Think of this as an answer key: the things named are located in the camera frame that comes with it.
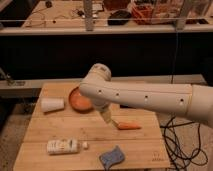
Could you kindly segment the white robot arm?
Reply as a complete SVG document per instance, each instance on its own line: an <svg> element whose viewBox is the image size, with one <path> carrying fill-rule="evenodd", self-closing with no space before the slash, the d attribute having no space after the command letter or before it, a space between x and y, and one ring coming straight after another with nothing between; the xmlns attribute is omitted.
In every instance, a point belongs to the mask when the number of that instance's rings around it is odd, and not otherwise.
<svg viewBox="0 0 213 171"><path fill-rule="evenodd" d="M111 81L110 69L94 64L79 84L80 93L89 98L106 123L110 123L109 104L174 114L213 129L213 87L191 84L121 83Z"/></svg>

